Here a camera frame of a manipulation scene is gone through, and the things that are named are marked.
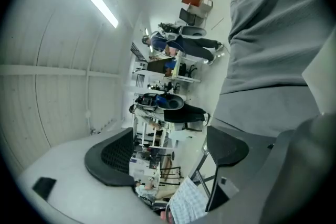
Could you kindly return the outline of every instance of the sneaker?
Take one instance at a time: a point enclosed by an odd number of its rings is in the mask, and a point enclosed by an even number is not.
[[[224,44],[223,43],[218,42],[218,44],[219,44],[219,46],[218,46],[217,49],[215,49],[215,51],[220,51],[220,50],[222,50],[224,48]]]
[[[208,66],[211,66],[214,63],[214,61],[216,60],[216,58],[217,57],[214,55],[214,59],[212,61],[206,60],[204,63],[206,63]]]
[[[210,114],[209,113],[205,113],[203,115],[204,115],[203,126],[207,126],[209,124]]]

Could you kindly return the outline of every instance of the fluorescent light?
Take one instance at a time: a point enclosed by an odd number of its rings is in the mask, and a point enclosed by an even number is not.
[[[107,8],[106,4],[103,0],[91,0],[92,3],[100,10],[101,13],[106,17],[107,20],[116,28],[118,26],[118,20],[111,13],[109,8]]]

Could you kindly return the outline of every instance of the floor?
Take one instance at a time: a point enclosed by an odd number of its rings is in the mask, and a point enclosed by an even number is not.
[[[230,0],[212,0],[213,9],[203,27],[207,31],[206,38],[215,39],[224,43],[229,50],[227,37],[231,29]],[[212,115],[216,109],[219,93],[226,77],[229,53],[226,49],[220,52],[220,57],[211,65],[197,64],[195,78],[202,80],[201,83],[189,84],[187,93],[187,103],[203,108]],[[201,147],[206,138],[206,128],[203,132],[197,133],[197,137],[189,138],[185,142],[179,142],[175,151],[174,166],[181,166],[183,176],[187,176],[195,164],[197,156],[201,152]],[[211,156],[208,156],[201,174],[209,177],[215,174],[215,163]],[[213,180],[207,183],[211,190]]]

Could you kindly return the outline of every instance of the white ceiling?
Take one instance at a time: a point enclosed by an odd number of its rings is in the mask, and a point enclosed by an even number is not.
[[[142,3],[104,2],[117,29],[90,0],[13,0],[0,36],[0,133],[15,175],[51,147],[90,135],[89,126],[120,123]]]

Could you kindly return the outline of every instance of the person's arm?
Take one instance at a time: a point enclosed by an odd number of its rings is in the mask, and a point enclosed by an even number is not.
[[[158,61],[160,59],[157,58],[157,57],[154,57],[154,56],[149,56],[149,60],[150,60],[150,62],[154,62],[154,61]]]
[[[168,44],[166,44],[166,46],[164,48],[164,51],[166,52],[167,56],[170,56],[170,50],[169,50],[169,45]]]
[[[173,69],[172,68],[170,68],[170,67],[168,67],[167,69],[166,69],[166,72],[165,72],[165,76],[166,77],[171,77],[173,74],[172,74],[172,71],[173,71]]]
[[[164,39],[152,39],[152,46],[154,47],[155,50],[158,51],[165,51],[166,52],[166,46],[167,46],[167,42]]]
[[[161,129],[161,126],[155,122],[153,122],[152,120],[150,120],[150,118],[148,117],[143,117],[143,116],[140,116],[141,119],[147,123],[148,125],[152,126],[153,128],[156,128],[158,131]]]
[[[145,186],[145,189],[146,189],[146,190],[151,190],[151,189],[153,189],[153,188],[154,188],[154,186],[153,186],[153,181],[151,181],[151,182],[149,183],[148,186]]]
[[[161,126],[158,123],[150,121],[149,125],[152,126],[153,128],[156,128],[158,131],[161,130]]]

